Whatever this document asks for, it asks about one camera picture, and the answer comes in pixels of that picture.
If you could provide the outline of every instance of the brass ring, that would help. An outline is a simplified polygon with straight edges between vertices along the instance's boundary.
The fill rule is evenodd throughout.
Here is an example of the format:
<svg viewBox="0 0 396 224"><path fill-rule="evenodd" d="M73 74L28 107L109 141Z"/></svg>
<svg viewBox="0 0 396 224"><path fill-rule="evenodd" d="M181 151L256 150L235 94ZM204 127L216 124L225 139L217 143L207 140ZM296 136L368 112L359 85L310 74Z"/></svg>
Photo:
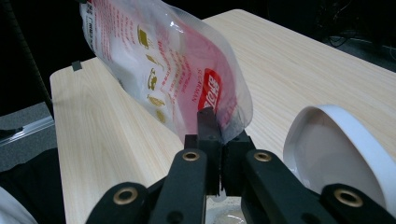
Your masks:
<svg viewBox="0 0 396 224"><path fill-rule="evenodd" d="M272 159L271 155L265 152L256 152L254 158L258 161L270 161Z"/></svg>
<svg viewBox="0 0 396 224"><path fill-rule="evenodd" d="M183 159L185 161L196 161L199 159L199 154L196 152L186 152L183 154Z"/></svg>
<svg viewBox="0 0 396 224"><path fill-rule="evenodd" d="M121 194L125 193L125 192L128 193L127 197L121 197ZM122 189L119 189L119 191L117 191L114 194L113 202L118 205L124 205L127 203L131 203L137 198L137 194L138 193L135 188L132 188L132 187L122 188Z"/></svg>
<svg viewBox="0 0 396 224"><path fill-rule="evenodd" d="M361 207L363 205L363 200L361 199L361 197L355 192L347 189L337 189L334 192L334 196L340 203L346 204L351 207Z"/></svg>

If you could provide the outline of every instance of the red logo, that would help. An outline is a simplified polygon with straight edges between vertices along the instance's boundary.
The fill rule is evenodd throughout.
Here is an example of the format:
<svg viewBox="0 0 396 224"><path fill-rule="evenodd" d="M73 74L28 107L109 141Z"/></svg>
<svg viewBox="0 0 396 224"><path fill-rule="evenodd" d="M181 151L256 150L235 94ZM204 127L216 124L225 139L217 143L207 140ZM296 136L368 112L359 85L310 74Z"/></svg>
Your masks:
<svg viewBox="0 0 396 224"><path fill-rule="evenodd" d="M221 78L213 70L206 68L204 75L204 86L199 99L198 110L213 106L213 110L217 111L219 97L221 94Z"/></svg>

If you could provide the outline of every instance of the transparent plastic bag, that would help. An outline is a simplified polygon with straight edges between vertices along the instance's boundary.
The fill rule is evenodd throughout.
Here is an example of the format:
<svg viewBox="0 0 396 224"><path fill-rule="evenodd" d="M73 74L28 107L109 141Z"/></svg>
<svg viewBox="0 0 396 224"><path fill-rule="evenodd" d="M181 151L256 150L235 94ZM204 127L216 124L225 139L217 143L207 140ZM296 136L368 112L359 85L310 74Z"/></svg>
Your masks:
<svg viewBox="0 0 396 224"><path fill-rule="evenodd" d="M121 86L184 142L196 113L213 106L223 143L251 122L248 86L215 29L161 0L80 5L85 38Z"/></svg>

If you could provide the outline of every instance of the wooden table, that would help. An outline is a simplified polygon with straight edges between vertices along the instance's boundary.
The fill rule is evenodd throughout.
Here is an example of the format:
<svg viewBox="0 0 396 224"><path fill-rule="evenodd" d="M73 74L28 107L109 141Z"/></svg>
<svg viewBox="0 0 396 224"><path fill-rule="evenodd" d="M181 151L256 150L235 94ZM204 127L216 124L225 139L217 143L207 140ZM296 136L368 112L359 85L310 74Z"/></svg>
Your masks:
<svg viewBox="0 0 396 224"><path fill-rule="evenodd" d="M257 148L282 148L308 105L340 105L395 160L396 74L243 10L205 20L230 42L254 104L247 127ZM147 187L167 175L183 148L97 59L50 77L68 223L83 223L114 185Z"/></svg>

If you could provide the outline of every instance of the white fabric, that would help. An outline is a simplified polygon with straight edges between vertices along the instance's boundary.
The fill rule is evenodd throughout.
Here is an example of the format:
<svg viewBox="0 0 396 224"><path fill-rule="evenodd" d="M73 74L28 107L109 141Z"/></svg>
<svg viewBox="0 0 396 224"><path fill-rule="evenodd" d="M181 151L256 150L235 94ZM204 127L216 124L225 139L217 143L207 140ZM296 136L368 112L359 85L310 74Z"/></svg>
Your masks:
<svg viewBox="0 0 396 224"><path fill-rule="evenodd" d="M5 189L0 187L0 224L37 223L32 215Z"/></svg>

